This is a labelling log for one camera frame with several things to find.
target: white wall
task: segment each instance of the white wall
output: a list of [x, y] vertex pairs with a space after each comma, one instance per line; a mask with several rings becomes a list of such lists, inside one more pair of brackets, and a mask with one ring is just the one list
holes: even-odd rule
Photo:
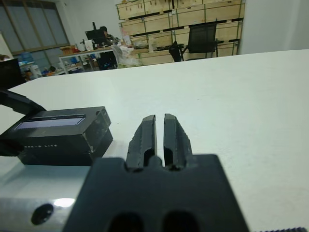
[[106, 26], [108, 33], [121, 38], [116, 0], [60, 0], [56, 3], [70, 44], [87, 40], [85, 31]]
[[309, 49], [308, 0], [247, 0], [241, 54]]
[[10, 58], [13, 58], [11, 51], [2, 36], [2, 32], [0, 31], [0, 55], [7, 55]]

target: white tabletop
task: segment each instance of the white tabletop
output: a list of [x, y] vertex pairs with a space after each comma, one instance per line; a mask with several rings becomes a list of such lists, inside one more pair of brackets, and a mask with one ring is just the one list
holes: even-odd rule
[[[219, 155], [252, 231], [309, 228], [308, 59], [309, 50], [203, 59], [40, 78], [13, 91], [47, 110], [106, 106], [114, 141], [105, 157], [125, 158], [151, 114], [162, 157], [164, 113], [174, 114], [193, 153]], [[21, 118], [0, 113], [0, 132]], [[88, 169], [0, 157], [0, 197], [76, 197]]]

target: display screen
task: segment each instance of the display screen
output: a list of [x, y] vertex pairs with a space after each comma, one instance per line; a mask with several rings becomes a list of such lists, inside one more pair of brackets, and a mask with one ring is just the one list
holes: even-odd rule
[[31, 118], [18, 125], [17, 129], [41, 128], [41, 127], [60, 127], [73, 126], [84, 120], [84, 115], [56, 116], [56, 117], [40, 117]]

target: computer monitor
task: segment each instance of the computer monitor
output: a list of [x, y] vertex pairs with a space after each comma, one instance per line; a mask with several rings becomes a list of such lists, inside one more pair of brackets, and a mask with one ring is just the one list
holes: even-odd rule
[[102, 46], [102, 43], [104, 43], [105, 45], [112, 45], [112, 43], [106, 39], [102, 30], [90, 30], [86, 31], [85, 33], [87, 39], [93, 40], [95, 44], [99, 44], [99, 46]]
[[0, 62], [0, 88], [9, 89], [25, 83], [18, 59]]

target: black office chair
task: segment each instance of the black office chair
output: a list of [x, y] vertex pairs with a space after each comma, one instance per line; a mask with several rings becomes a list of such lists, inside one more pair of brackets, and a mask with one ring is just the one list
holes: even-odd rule
[[183, 60], [183, 44], [177, 44], [175, 41], [172, 46], [169, 47], [169, 53], [172, 55], [174, 62], [180, 62]]
[[216, 51], [218, 57], [218, 43], [220, 43], [220, 41], [215, 39], [216, 29], [217, 24], [191, 26], [188, 46], [183, 50], [183, 44], [177, 44], [175, 41], [169, 49], [169, 52], [173, 56], [174, 61], [179, 62], [181, 59], [184, 60], [183, 54], [187, 49], [189, 50], [189, 53], [205, 53], [205, 58], [207, 58], [207, 53], [211, 52], [212, 57], [213, 53]]

